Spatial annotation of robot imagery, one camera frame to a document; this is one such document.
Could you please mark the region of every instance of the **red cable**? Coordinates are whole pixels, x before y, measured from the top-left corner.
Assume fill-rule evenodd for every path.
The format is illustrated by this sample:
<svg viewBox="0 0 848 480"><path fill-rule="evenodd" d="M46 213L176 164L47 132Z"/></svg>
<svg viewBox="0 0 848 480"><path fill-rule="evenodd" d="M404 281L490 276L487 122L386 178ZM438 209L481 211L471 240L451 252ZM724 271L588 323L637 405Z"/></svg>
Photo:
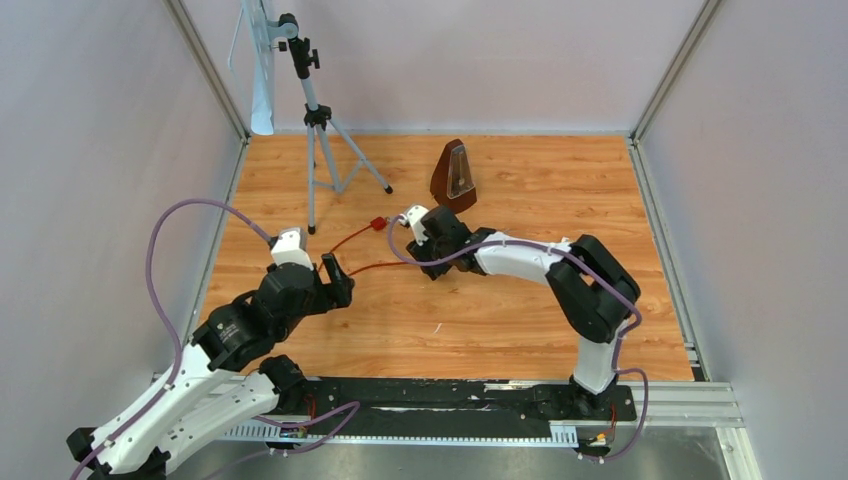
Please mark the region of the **red cable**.
<svg viewBox="0 0 848 480"><path fill-rule="evenodd" d="M335 251L336 251L336 249L338 249L339 247L341 247L342 245L344 245L344 244L345 244L348 240L350 240L351 238L353 238L353 237L355 237L355 236L359 235L360 233L362 233L362 232L364 232L364 231L368 230L369 228L372 228L372 227L371 227L371 224L368 224L368 225L366 225L366 226L364 226L364 227L360 228L359 230L357 230L357 231L355 231L355 232L351 233L350 235L348 235L347 237L345 237L344 239L342 239L342 241L341 241L341 242L337 243L335 247L331 248L329 253L333 253L333 252L335 252ZM318 271L320 272L322 268L324 268L324 264L323 264L323 263L322 263L321 265L318 265Z"/></svg>
<svg viewBox="0 0 848 480"><path fill-rule="evenodd" d="M303 401L307 403L306 412L309 414L309 419L314 420L315 419L315 411L316 411L316 407L317 407L316 404L318 402L315 401L315 397L312 396L311 393L307 393L306 395L304 395ZM303 428L306 431L309 431L309 427L303 427Z"/></svg>
<svg viewBox="0 0 848 480"><path fill-rule="evenodd" d="M356 275L356 274L357 274L357 273L359 273L359 272L363 272L363 271L365 271L365 270L369 270L369 269L371 269L371 268L377 268L377 267L396 267L396 266L398 266L398 265L409 265L409 264L408 264L408 263L406 263L406 262L372 263L371 265L366 265L366 266L364 266L364 267L362 267L362 268L358 268L358 269L356 269L356 270L354 270L354 271L352 271L352 272L348 273L348 276L349 276L349 277L352 277L352 276Z"/></svg>
<svg viewBox="0 0 848 480"><path fill-rule="evenodd" d="M616 418L616 413L615 413L615 405L611 405L611 409L612 409L612 420L610 421L610 428L608 428L607 430L598 434L598 436L600 436L601 434L603 434L603 435L612 434L612 438L609 441L610 443L612 443L612 441L615 440L615 425L616 425L616 422L618 422L618 418Z"/></svg>

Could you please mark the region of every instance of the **aluminum frame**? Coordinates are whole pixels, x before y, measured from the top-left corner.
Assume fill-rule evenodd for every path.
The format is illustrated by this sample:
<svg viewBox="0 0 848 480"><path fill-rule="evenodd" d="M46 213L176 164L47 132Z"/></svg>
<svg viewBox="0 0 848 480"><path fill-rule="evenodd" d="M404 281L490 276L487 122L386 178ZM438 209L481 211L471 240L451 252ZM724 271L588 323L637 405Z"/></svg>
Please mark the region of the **aluminum frame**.
<svg viewBox="0 0 848 480"><path fill-rule="evenodd" d="M218 97L222 108L224 109L238 135L244 141L244 147L239 157L238 165L236 166L233 182L228 193L228 201L232 200L235 189L238 184L241 169L246 158L247 141L250 138L249 129L243 119L238 114L230 95L223 86L220 75L212 66L212 62L206 52L200 37L191 23L191 19L181 0L163 0L163 3L168 6L168 10L174 15L175 21L183 31L186 42L192 51L192 54L198 61L200 68L209 80L210 86L216 97ZM718 8L722 4L722 0L705 0L704 4L693 22L685 40L678 49L674 59L665 72L662 80L657 86L651 100L646 106L637 125L629 132L628 150L631 161L633 162L634 172L639 184L640 192L648 214L648 220L654 232L654 237L657 244L660 260L666 273L669 290L672 295L675 310L680 322L681 331L684 336L684 346L689 355L690 365L693 367L702 366L707 376L709 375L708 363L703 363L703 358L698 353L697 338L695 329L692 326L692 318L687 307L685 285L681 283L681 278L677 275L675 269L675 254L672 246L669 244L667 229L665 226L664 216L661 208L657 204L653 194L653 182L649 169L646 165L644 152L642 151L640 141L651 127L657 112L661 109L668 93L673 88L680 73L687 64L692 52L698 45L698 42L703 38L706 30L711 24ZM527 133L544 133L544 134L563 134L563 132L527 132ZM590 135L594 133L622 135L627 137L628 132L573 132L574 134ZM221 238L223 236L224 227L226 226L226 216L222 214L219 221L218 231L212 249L210 251L209 262L201 280L201 286L198 292L198 297L195 301L192 322L190 328L197 322L197 316L200 307L205 299L206 287L208 286L209 277L212 272L217 251L220 247ZM233 383L240 382L243 377L234 376L230 382L216 389L210 397L204 401L214 398L215 395L220 395L220 392L232 386ZM529 385L539 382L513 382L515 388L520 388L522 385ZM641 408L641 398L643 396L642 385L638 382L622 382L631 386L636 398L637 411ZM711 427L715 428L719 441L722 444L724 452L724 460L727 469L733 480L753 479L760 480L756 459L754 458L748 439L747 431L744 428L744 420L742 419L739 407L736 403L732 387L727 383L718 382L652 382L651 397L648 405L648 418L646 420L646 428L679 428L686 429L690 427ZM287 417L287 420L296 421L297 417ZM571 427L591 425L592 422L553 422L552 427L556 429L568 429ZM378 437L353 437L339 436L337 442L344 441L345 443L380 443L391 444L392 442L409 443L421 445L432 445L432 442L439 442L438 439L386 439ZM499 442L492 442L491 439L465 439L462 444L479 444L491 445ZM545 445L556 445L556 442L542 442ZM516 446L515 443L507 442L508 445Z"/></svg>
<svg viewBox="0 0 848 480"><path fill-rule="evenodd" d="M201 72L206 77L206 81L209 82L212 94L215 95L218 104L224 110L224 115L230 121L230 124L232 124L236 135L238 135L242 142L247 142L250 138L250 130L244 119L241 118L236 103L224 86L224 81L221 79L221 75L215 68L214 63L212 63L212 57L209 56L209 52L200 38L197 27L192 22L191 15L189 15L185 4L182 0L162 0L162 4L165 5L166 10L168 10L168 13L174 19L177 29L186 41L186 46L191 51L195 61L197 61L197 66L200 67Z"/></svg>
<svg viewBox="0 0 848 480"><path fill-rule="evenodd" d="M284 421L294 421L291 418L275 417ZM568 425L551 424L551 436L548 438L472 438L472 437L401 437L383 435L344 435L339 434L327 443L352 445L420 445L420 446L457 446L457 447L551 447L575 448L579 446L577 428ZM222 440L236 442L272 442L272 443L304 443L309 444L320 440L323 435L308 434L303 437L290 436L280 427L272 427L258 420L242 423L223 435Z"/></svg>

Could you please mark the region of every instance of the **robotic arm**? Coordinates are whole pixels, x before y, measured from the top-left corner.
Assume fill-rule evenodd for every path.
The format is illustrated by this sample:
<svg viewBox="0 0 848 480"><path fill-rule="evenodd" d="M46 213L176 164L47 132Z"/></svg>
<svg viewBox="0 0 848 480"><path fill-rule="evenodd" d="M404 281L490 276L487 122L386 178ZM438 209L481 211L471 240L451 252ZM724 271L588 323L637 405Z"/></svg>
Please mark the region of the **robotic arm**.
<svg viewBox="0 0 848 480"><path fill-rule="evenodd" d="M233 426L299 399L291 392L304 381L303 374L283 355L264 360L244 383L193 410L215 387L285 341L305 316L350 305L353 280L342 272L335 256L326 254L321 259L330 283L322 283L300 228L282 231L273 242L271 256L274 263L257 290L216 308L194 331L172 383L167 380L173 366L112 421L96 429L77 429L68 437L77 461L106 442L106 448L88 464L94 471L90 480L165 478ZM161 395L159 401L141 412L155 395ZM108 440L140 412L143 416L115 442Z"/></svg>
<svg viewBox="0 0 848 480"><path fill-rule="evenodd" d="M580 335L577 367L572 382L579 385L585 408L593 408L615 386L615 356L618 333L626 327L630 312L597 282L587 284L582 271L551 249L570 252L583 260L631 303L639 298L639 286L612 254L591 235L576 242L541 243L511 237L491 228L474 233L444 206L427 210L413 205L401 216L400 223L412 229L415 240L406 249L419 262L447 257L470 245L486 242L449 263L421 267L435 280L452 267L478 275L511 275L549 286L566 319ZM536 244L541 248L507 245L510 240Z"/></svg>

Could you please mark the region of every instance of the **red connector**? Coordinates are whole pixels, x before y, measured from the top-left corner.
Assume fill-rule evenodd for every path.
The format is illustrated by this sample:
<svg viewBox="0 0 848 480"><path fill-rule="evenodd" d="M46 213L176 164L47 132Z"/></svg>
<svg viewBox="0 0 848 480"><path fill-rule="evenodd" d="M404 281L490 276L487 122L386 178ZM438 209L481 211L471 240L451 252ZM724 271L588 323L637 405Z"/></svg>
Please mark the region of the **red connector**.
<svg viewBox="0 0 848 480"><path fill-rule="evenodd" d="M388 224L389 222L386 220L386 217L377 217L374 220L371 220L371 228L378 232L386 228L386 225Z"/></svg>

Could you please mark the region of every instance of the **tripod leg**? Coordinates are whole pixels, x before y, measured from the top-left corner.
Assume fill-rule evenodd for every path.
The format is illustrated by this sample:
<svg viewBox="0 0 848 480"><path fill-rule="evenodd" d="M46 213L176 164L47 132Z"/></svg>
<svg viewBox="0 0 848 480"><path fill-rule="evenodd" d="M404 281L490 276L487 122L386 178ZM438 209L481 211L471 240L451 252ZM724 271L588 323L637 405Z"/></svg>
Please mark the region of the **tripod leg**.
<svg viewBox="0 0 848 480"><path fill-rule="evenodd" d="M330 149L330 141L327 140L327 132L320 125L315 125L315 130L318 130L321 151L324 152L324 160L327 161L327 168L330 170L330 177L333 179L333 190L339 193L341 192L342 184L339 182L339 172L336 171L336 160L333 158L333 151Z"/></svg>
<svg viewBox="0 0 848 480"><path fill-rule="evenodd" d="M315 130L312 127L306 129L307 155L309 163L309 234L315 233Z"/></svg>
<svg viewBox="0 0 848 480"><path fill-rule="evenodd" d="M345 139L345 142L350 145L351 150L353 150L354 153L359 156L359 161L363 163L365 167L371 172L371 174L374 175L377 181L380 182L380 186L383 187L383 190L385 190L386 193L392 193L393 190L392 187L389 185L389 182L387 182L386 179L383 178L382 175L380 175L380 172L377 171L377 168L374 167L374 165L372 165L371 162L368 161L368 158L365 157L365 154L362 153L362 150L359 149L359 146L356 145L356 142L354 142L353 139L350 138L350 135L348 135L347 132L343 128L341 128L339 124L337 124L336 121L332 118L330 119L330 124L333 125L333 128L335 128L336 131L339 132L339 135L341 135L342 138Z"/></svg>

